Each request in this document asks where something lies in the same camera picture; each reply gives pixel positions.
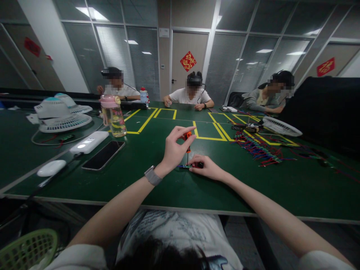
plastic basket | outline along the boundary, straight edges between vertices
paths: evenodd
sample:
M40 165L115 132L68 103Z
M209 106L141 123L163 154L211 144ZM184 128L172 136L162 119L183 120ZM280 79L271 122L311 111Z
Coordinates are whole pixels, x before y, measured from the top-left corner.
M57 246L54 230L30 232L0 250L0 269L28 270L40 262L45 268L52 262Z

computer mouse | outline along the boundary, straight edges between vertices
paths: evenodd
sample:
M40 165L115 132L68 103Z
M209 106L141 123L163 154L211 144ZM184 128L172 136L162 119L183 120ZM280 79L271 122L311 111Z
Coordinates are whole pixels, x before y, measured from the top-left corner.
M62 168L64 168L66 165L65 160L54 160L47 164L45 164L43 167L41 167L40 170L37 171L37 175L40 177L49 177L57 174Z

gray watch strap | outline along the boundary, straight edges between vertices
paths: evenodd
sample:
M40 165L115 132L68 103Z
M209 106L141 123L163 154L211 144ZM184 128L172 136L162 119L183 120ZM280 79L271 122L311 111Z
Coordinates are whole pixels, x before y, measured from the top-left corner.
M160 182L162 181L162 178L160 178L159 176L156 175L156 173L154 172L154 166L151 166L145 173L145 177L148 179L148 181L150 182L150 184L152 184L153 186L157 186L158 184L160 184Z

water bottle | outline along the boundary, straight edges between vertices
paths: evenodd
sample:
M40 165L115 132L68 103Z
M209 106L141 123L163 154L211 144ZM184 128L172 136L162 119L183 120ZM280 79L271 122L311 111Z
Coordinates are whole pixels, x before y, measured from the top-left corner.
M146 107L149 107L150 100L147 91L145 90L145 87L142 87L140 89L140 101L142 103L146 103Z
M100 97L104 126L109 126L114 137L125 136L126 126L119 96L105 94Z

smartphone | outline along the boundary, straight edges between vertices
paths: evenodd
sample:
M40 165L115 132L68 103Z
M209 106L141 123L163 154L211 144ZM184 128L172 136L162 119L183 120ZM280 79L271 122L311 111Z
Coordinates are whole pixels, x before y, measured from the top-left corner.
M103 149L89 159L84 165L83 169L100 171L104 169L107 163L121 150L125 145L125 142L111 141Z
M219 113L216 109L213 108L209 108L209 111L211 111L212 113Z

